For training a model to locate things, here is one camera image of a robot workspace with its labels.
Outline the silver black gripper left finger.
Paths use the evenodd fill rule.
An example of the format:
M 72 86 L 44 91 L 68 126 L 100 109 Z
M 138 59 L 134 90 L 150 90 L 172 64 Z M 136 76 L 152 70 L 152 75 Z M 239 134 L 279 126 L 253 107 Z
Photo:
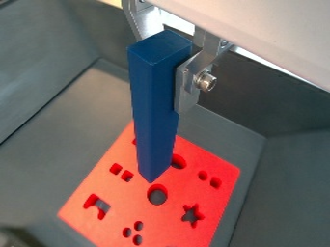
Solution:
M 147 0 L 122 0 L 122 6 L 138 41 L 164 30 L 160 9 Z

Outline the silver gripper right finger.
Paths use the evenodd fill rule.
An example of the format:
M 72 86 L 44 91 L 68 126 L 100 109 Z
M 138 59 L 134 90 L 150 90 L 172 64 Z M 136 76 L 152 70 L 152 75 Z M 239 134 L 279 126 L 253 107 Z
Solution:
M 234 46 L 200 27 L 195 28 L 194 55 L 175 72 L 174 110 L 178 114 L 188 111 L 198 103 L 200 92 L 207 93 L 215 87 L 213 65 Z

